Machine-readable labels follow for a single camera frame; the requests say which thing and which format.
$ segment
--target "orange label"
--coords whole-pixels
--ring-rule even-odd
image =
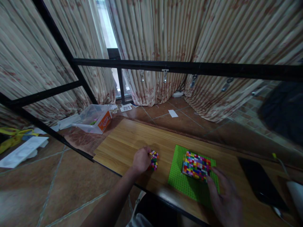
[[[102,118],[102,120],[98,124],[98,126],[102,130],[102,132],[105,131],[106,127],[109,125],[110,122],[111,122],[110,112],[107,111],[107,113],[105,114],[105,116]]]

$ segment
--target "black phone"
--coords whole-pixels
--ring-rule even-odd
[[[263,167],[259,163],[249,159],[238,157],[238,160],[257,199],[262,203],[288,212],[289,209],[286,203],[274,187]]]

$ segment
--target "plastic storage box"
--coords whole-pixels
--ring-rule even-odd
[[[111,122],[110,106],[89,105],[80,114],[81,121],[73,123],[85,132],[103,134]]]

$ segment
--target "wooden desk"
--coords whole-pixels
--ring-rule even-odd
[[[235,181],[243,201],[245,226],[287,226],[268,205],[257,200],[236,156],[259,162],[284,201],[289,204],[289,199],[282,190],[283,184],[278,180],[278,176],[287,178],[279,164],[127,119],[122,120],[99,145],[95,150],[94,160],[123,175],[132,166],[135,152],[149,145],[159,153],[158,168],[155,172],[144,173],[136,184],[194,217],[212,224],[209,217],[211,212],[207,208],[167,184],[176,144],[215,159],[217,166]],[[298,226],[291,215],[285,214],[284,218],[292,225]]]

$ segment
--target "striped curtain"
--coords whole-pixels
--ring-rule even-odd
[[[194,53],[195,62],[298,65],[303,58],[300,1],[210,1]],[[219,122],[247,102],[262,80],[193,75],[185,100],[203,118]]]
[[[68,2],[68,7],[75,3]],[[74,13],[69,14],[68,19],[56,17],[59,12],[53,18],[64,24],[59,29],[74,56],[106,58],[100,34],[96,34],[96,24],[92,22],[92,3],[95,4],[91,0],[83,6],[73,5]],[[0,84],[4,95],[14,100],[78,80],[31,0],[1,1],[0,20]],[[111,72],[93,67],[82,70],[99,103],[115,101]],[[79,87],[24,109],[46,124],[52,124],[80,112],[89,104],[86,92]],[[0,126],[22,129],[27,124],[0,106]]]
[[[64,41],[75,58],[109,59],[95,0],[44,0]],[[111,68],[79,66],[98,103],[114,103]]]
[[[191,61],[204,19],[205,2],[106,1],[124,60]],[[184,74],[124,70],[135,104],[152,106],[166,102],[185,78]]]

